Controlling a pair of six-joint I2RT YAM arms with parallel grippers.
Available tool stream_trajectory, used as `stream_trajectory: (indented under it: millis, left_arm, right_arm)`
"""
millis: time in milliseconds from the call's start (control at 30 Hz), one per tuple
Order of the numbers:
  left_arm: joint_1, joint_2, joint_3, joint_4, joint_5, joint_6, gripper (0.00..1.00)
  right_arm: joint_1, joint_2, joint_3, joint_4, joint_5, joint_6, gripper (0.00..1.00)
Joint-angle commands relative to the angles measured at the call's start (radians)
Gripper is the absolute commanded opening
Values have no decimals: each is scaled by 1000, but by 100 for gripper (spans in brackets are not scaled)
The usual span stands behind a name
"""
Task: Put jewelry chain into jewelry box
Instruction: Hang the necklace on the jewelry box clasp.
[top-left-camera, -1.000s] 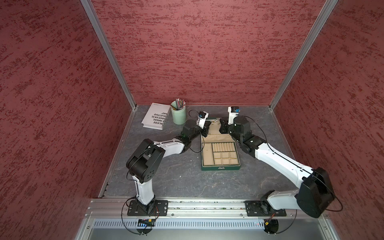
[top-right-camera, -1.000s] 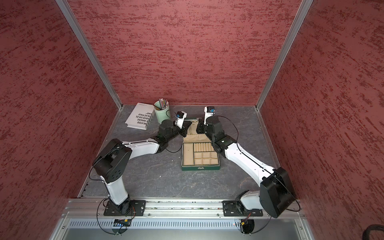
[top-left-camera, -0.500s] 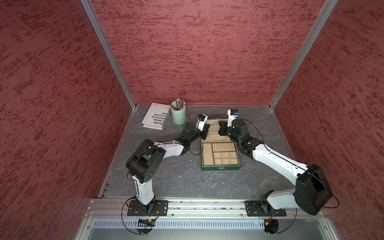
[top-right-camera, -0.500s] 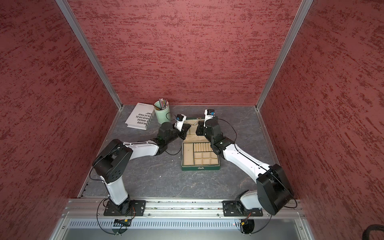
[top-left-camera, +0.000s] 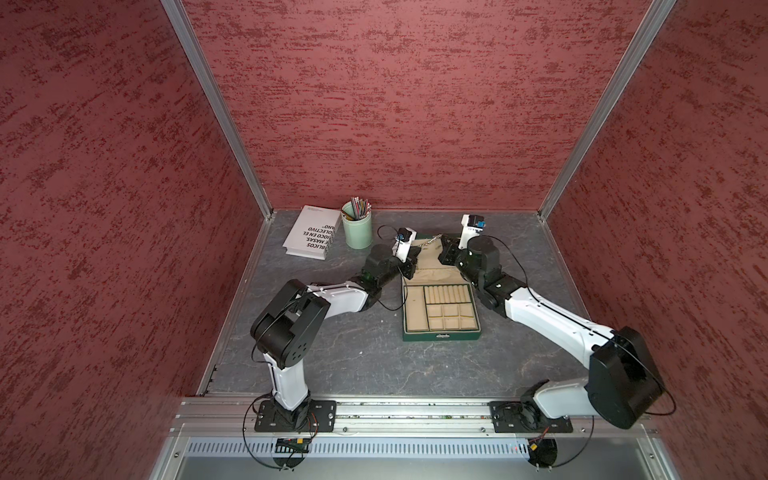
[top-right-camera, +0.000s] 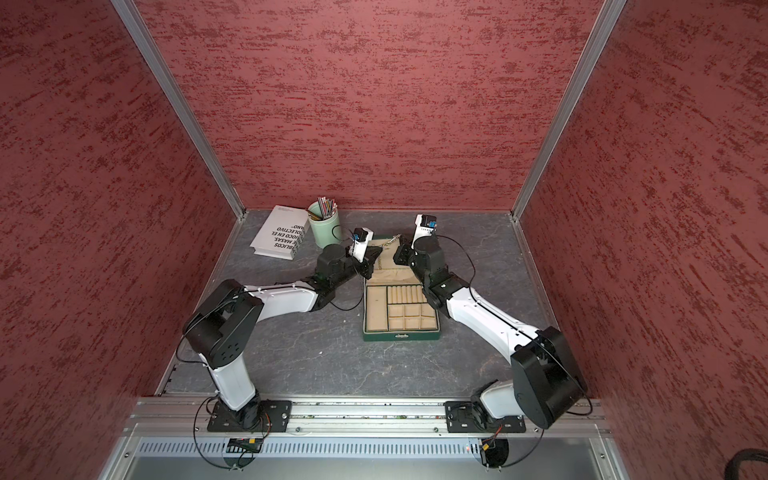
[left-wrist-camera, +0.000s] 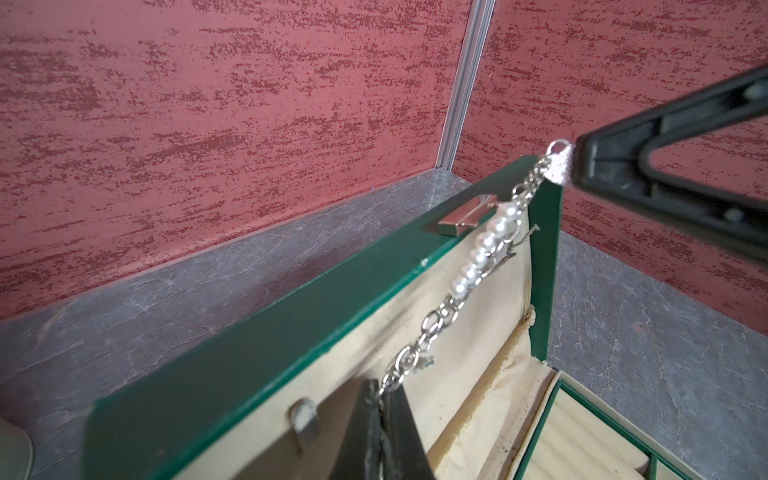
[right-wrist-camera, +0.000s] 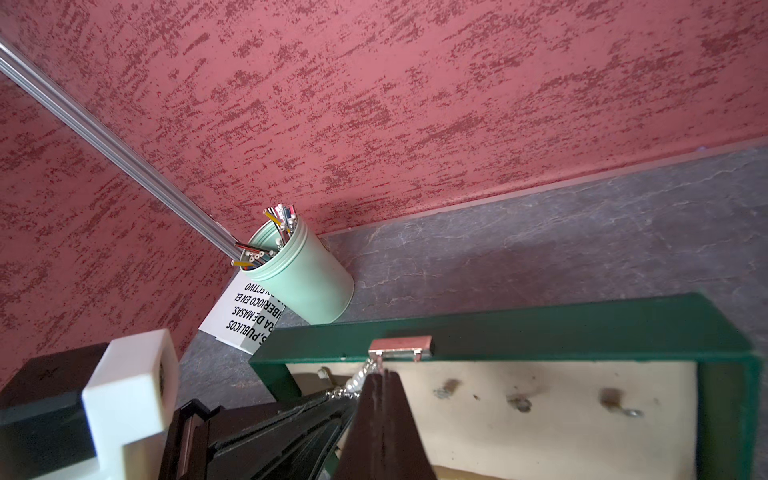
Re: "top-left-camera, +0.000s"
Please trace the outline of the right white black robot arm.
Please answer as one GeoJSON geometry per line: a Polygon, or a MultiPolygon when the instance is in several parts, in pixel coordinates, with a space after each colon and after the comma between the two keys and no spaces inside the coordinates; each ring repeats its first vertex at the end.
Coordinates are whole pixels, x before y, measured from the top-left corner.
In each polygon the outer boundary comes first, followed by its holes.
{"type": "Polygon", "coordinates": [[[581,378],[540,381],[521,397],[521,413],[538,425],[545,419],[600,417],[628,429],[666,392],[666,386],[642,335],[582,318],[534,292],[527,282],[505,273],[500,252],[484,235],[462,243],[441,238],[441,264],[456,268],[487,309],[524,325],[578,360],[581,378]]]}

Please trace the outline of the green jewelry box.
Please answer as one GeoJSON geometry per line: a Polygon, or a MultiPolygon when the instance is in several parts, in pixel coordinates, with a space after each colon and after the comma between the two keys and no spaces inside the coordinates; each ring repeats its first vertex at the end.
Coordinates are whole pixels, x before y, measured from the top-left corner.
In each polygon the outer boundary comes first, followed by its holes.
{"type": "Polygon", "coordinates": [[[405,306],[402,308],[402,338],[416,341],[472,341],[480,338],[472,285],[459,270],[438,260],[442,245],[437,238],[418,238],[421,249],[415,272],[401,281],[405,306]]]}

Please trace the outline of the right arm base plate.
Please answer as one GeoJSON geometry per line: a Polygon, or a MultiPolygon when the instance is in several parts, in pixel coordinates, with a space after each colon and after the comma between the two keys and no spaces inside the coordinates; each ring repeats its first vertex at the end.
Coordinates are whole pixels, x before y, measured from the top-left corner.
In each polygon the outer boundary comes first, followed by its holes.
{"type": "Polygon", "coordinates": [[[548,418],[535,404],[530,402],[492,401],[488,406],[496,433],[556,434],[573,432],[573,426],[569,419],[565,417],[548,418]]]}

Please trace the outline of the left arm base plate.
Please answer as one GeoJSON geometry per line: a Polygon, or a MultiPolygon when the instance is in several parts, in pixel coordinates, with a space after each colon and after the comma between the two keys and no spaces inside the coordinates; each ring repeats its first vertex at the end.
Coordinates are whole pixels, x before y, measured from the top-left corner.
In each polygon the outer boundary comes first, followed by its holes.
{"type": "Polygon", "coordinates": [[[307,399],[295,410],[288,410],[276,400],[263,401],[255,411],[255,432],[324,433],[332,432],[336,421],[337,402],[307,399]]]}

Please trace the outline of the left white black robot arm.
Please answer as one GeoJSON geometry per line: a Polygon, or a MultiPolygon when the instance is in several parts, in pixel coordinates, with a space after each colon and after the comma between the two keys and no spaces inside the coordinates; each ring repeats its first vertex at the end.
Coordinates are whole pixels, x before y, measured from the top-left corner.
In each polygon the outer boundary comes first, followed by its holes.
{"type": "Polygon", "coordinates": [[[307,403],[310,393],[303,359],[323,322],[370,309],[395,277],[413,277],[420,252],[419,246],[409,243],[393,248],[379,244],[371,249],[360,272],[345,282],[308,285],[291,279],[283,285],[250,329],[255,349],[269,365],[277,405],[293,413],[307,403]]]}

